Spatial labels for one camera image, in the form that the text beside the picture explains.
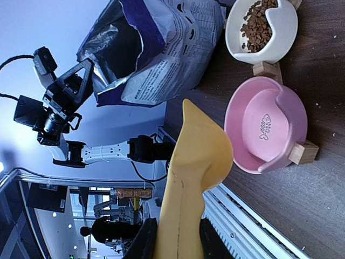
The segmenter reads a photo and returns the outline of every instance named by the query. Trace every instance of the black cable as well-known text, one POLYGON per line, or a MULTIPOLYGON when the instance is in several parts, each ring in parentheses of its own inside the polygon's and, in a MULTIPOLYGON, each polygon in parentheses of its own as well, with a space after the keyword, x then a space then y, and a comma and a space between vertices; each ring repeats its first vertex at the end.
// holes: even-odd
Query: black cable
MULTIPOLYGON (((19 55, 19 56, 14 56, 12 58, 9 58, 8 60, 6 60, 4 63, 2 63, 0 65, 0 70, 7 64, 11 63, 12 61, 15 61, 15 60, 19 60, 19 59, 25 59, 25 58, 31 58, 33 59, 34 56, 33 55, 19 55)), ((19 99, 17 97, 14 97, 14 96, 11 96, 9 94, 2 94, 0 93, 0 97, 3 97, 3 98, 9 98, 9 99, 12 99, 12 100, 15 100, 15 101, 18 101, 19 99)))
POLYGON ((151 182, 151 183, 152 182, 159 182, 159 181, 162 181, 163 179, 165 179, 168 176, 168 173, 167 173, 165 176, 162 176, 161 178, 158 178, 158 179, 154 179, 154 180, 146 179, 143 176, 141 176, 141 174, 139 173, 138 169, 136 168, 134 162, 131 161, 131 163, 133 165, 133 168, 134 168, 134 171, 136 172, 136 174, 139 176, 140 179, 144 180, 145 182, 151 182))

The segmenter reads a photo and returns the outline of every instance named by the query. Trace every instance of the wooden block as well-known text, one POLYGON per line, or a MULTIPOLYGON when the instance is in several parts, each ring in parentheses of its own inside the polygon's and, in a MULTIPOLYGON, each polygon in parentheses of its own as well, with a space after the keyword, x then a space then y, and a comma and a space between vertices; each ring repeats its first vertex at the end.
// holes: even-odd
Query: wooden block
POLYGON ((280 71, 279 62, 275 64, 269 64, 267 62, 260 62, 253 66, 254 76, 269 77, 282 84, 282 76, 280 71))
POLYGON ((122 189, 118 188, 116 189, 116 195, 120 199, 123 198, 145 198, 149 199, 152 198, 152 189, 122 189))
POLYGON ((302 0, 289 0, 296 10, 301 6, 302 0))
POLYGON ((289 155, 289 159, 296 165, 312 163, 318 151, 319 147, 308 140, 304 144, 295 143, 289 155))

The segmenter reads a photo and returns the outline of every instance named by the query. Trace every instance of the cat food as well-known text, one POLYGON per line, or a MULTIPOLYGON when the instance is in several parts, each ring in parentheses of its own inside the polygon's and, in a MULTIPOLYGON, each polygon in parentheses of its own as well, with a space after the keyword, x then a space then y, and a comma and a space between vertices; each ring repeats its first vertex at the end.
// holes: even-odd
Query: cat food
POLYGON ((242 49, 248 48, 249 53, 258 52, 272 37, 272 29, 266 19, 265 11, 268 8, 278 7, 277 0, 256 1, 248 10, 244 18, 246 23, 240 29, 242 37, 247 37, 247 44, 242 44, 242 49))

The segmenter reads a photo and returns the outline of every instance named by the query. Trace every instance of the white bowl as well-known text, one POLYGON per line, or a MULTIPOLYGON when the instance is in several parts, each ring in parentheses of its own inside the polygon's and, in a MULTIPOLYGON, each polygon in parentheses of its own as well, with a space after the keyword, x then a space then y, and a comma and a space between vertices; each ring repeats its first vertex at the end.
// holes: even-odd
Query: white bowl
POLYGON ((242 44, 247 46, 247 37, 242 37, 240 29, 246 23, 243 19, 255 0, 237 0, 233 5, 225 28, 225 41, 230 54, 239 61, 249 64, 278 62, 292 47, 297 35, 298 19, 294 6, 288 0, 277 0, 277 8, 266 10, 266 18, 272 29, 272 37, 256 53, 248 53, 248 48, 242 49, 242 44))

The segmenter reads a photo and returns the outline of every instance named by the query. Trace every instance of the pink bowl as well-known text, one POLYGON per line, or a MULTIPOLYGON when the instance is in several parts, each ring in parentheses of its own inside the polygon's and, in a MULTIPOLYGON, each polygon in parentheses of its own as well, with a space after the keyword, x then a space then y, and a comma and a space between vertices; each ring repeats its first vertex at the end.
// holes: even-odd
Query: pink bowl
POLYGON ((291 89, 271 78, 254 77, 233 94, 224 125, 236 165, 261 174, 291 163, 294 143, 306 141, 307 113, 291 89))

